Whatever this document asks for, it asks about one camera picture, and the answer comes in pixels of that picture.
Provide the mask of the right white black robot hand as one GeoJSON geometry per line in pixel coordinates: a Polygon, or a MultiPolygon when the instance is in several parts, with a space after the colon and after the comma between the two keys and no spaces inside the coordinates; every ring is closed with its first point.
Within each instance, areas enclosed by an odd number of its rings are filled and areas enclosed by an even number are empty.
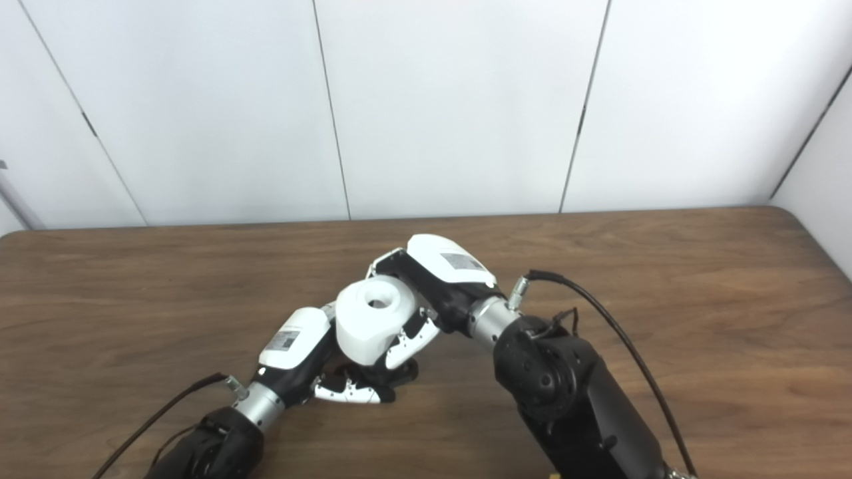
{"type": "Polygon", "coordinates": [[[474,340],[493,355],[503,331],[519,318],[496,277],[458,243],[435,234],[414,234],[405,247],[375,259],[366,278],[393,277],[405,285],[431,324],[420,345],[439,331],[474,340]]]}

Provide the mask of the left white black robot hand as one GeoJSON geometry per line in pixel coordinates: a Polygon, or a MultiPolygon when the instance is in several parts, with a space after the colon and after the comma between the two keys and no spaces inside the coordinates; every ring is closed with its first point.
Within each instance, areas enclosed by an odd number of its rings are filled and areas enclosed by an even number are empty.
{"type": "Polygon", "coordinates": [[[398,368],[389,368],[381,355],[374,366],[350,361],[326,372],[329,361],[341,352],[335,318],[334,303],[293,312],[262,349],[250,395],[265,395],[277,407],[302,405],[310,399],[357,404],[395,401],[395,389],[417,378],[417,361],[408,359],[398,368]]]}

